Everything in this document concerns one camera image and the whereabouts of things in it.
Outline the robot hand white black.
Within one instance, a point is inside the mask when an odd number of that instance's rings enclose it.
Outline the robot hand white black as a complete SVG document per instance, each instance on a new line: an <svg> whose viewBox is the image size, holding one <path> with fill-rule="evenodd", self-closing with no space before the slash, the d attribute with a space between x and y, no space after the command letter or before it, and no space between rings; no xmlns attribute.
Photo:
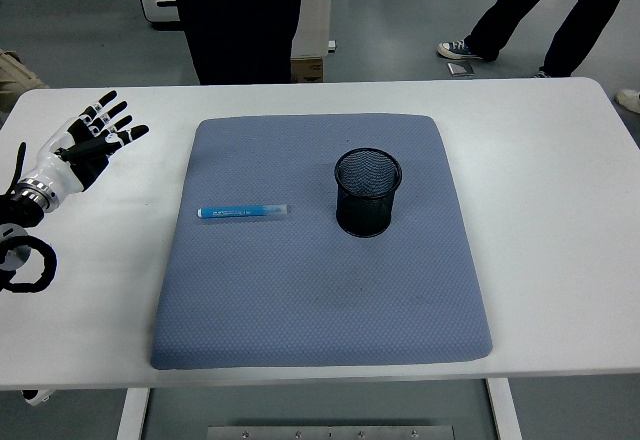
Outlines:
<svg viewBox="0 0 640 440"><path fill-rule="evenodd" d="M24 180L43 185L57 200L87 190L118 150L149 132L146 125L131 124L126 108L116 91L107 92L52 135Z"/></svg>

